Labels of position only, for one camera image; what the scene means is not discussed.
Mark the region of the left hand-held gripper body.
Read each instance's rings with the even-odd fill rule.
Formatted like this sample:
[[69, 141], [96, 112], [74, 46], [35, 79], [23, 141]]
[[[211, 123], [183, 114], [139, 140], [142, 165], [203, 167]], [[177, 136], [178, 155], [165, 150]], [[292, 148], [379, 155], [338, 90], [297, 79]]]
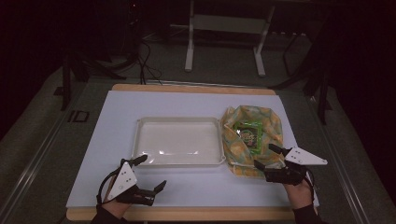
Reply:
[[117, 176], [106, 196], [108, 202], [131, 203], [152, 206], [155, 193], [150, 190], [140, 189], [133, 166], [128, 161], [123, 161]]

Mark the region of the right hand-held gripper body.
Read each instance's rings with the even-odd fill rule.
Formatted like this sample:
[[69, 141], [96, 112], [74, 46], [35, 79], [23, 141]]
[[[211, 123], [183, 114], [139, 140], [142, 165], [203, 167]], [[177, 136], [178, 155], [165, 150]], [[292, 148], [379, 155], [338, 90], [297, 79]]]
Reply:
[[300, 147], [292, 147], [288, 151], [288, 155], [284, 156], [284, 167], [280, 169], [265, 167], [264, 175], [268, 182], [298, 185], [306, 177], [307, 165], [328, 164], [325, 159]]

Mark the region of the yellow patterned cloth bag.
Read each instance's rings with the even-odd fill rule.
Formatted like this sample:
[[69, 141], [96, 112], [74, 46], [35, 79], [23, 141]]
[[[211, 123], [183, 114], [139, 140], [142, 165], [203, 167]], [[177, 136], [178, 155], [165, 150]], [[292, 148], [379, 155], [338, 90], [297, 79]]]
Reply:
[[[258, 121], [262, 124], [262, 150], [258, 155], [250, 153], [239, 138], [233, 126], [237, 121]], [[282, 123], [279, 116], [271, 109], [254, 105], [228, 107], [220, 119], [224, 155], [230, 171], [237, 176], [264, 178], [263, 172], [256, 169], [257, 160], [267, 168], [280, 169], [285, 166], [284, 157], [268, 148], [269, 144], [283, 146]]]

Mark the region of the green snack packet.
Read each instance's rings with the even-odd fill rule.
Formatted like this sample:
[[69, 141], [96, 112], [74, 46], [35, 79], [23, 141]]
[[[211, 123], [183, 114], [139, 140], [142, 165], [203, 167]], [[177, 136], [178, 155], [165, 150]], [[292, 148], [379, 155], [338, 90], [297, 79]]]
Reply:
[[239, 138], [253, 155], [258, 155], [262, 150], [262, 124], [258, 121], [237, 121], [233, 126]]

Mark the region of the white plastic tray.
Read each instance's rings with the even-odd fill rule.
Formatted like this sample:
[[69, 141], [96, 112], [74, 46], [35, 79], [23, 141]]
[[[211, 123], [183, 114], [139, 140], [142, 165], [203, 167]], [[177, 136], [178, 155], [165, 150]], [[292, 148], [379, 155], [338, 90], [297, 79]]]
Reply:
[[133, 157], [146, 166], [217, 166], [225, 161], [221, 128], [210, 117], [144, 117], [137, 122]]

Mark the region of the person's right hand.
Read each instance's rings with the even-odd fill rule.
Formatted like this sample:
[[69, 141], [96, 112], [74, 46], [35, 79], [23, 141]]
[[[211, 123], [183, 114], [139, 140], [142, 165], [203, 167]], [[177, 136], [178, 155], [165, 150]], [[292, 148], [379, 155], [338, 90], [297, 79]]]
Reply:
[[313, 203], [311, 187], [305, 180], [296, 186], [284, 184], [283, 187], [292, 209], [304, 208]]

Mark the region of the person's left hand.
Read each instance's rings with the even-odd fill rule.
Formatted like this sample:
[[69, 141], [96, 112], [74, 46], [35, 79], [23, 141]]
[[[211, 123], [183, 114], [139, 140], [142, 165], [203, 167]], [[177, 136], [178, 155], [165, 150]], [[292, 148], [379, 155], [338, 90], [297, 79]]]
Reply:
[[119, 203], [117, 201], [109, 201], [103, 203], [102, 207], [107, 210], [114, 217], [121, 219], [124, 217], [126, 211], [131, 207], [130, 203]]

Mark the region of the white table mat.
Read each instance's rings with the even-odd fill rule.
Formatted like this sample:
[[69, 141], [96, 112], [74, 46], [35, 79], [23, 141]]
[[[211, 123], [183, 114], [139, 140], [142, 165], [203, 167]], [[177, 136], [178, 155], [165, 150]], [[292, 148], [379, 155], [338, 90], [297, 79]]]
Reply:
[[[284, 146], [295, 147], [283, 102], [276, 95], [110, 91], [96, 123], [91, 142], [66, 206], [96, 204], [99, 186], [106, 175], [133, 152], [136, 122], [143, 117], [220, 118], [229, 106], [268, 107], [280, 116]], [[156, 196], [156, 207], [284, 207], [289, 206], [282, 185], [263, 179], [238, 177], [226, 164], [215, 167], [135, 168], [137, 186], [151, 189], [166, 181]]]

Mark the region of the black stand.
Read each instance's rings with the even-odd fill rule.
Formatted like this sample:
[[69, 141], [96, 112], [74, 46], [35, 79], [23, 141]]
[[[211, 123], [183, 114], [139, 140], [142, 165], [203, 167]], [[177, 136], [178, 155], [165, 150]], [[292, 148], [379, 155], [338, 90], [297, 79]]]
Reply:
[[327, 124], [327, 93], [329, 89], [330, 58], [332, 57], [332, 51], [326, 47], [327, 39], [327, 35], [319, 32], [293, 75], [279, 84], [270, 86], [271, 90], [283, 90], [305, 79], [303, 94], [317, 100], [317, 114], [322, 125]]
[[90, 78], [87, 71], [88, 65], [105, 76], [114, 79], [124, 79], [124, 77], [113, 73], [110, 69], [105, 68], [85, 53], [69, 50], [64, 54], [62, 68], [63, 85], [59, 88], [60, 94], [63, 97], [62, 110], [66, 110], [71, 102], [71, 74], [74, 74], [77, 81], [87, 82]]

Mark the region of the white metal stand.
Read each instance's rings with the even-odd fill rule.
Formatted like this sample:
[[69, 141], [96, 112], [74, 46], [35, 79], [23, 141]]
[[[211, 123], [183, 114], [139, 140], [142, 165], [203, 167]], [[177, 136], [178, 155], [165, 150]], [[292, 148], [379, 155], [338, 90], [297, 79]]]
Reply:
[[186, 72], [192, 71], [195, 30], [243, 33], [243, 34], [252, 34], [252, 35], [260, 36], [261, 39], [259, 43], [253, 48], [253, 55], [254, 55], [258, 76], [265, 77], [266, 72], [262, 60], [262, 48], [265, 39], [269, 34], [269, 28], [276, 7], [269, 6], [269, 9], [264, 13], [265, 15], [264, 19], [251, 19], [251, 18], [196, 14], [194, 12], [194, 5], [195, 5], [195, 1], [190, 0], [189, 26], [188, 26], [189, 41], [188, 41], [184, 70]]

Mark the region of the black floor bracket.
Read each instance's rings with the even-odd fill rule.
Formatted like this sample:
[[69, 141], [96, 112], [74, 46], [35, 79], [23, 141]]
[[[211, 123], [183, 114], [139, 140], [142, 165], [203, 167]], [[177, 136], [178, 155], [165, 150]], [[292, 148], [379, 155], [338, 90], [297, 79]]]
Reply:
[[72, 110], [68, 118], [68, 122], [86, 122], [89, 119], [90, 113], [82, 110]]

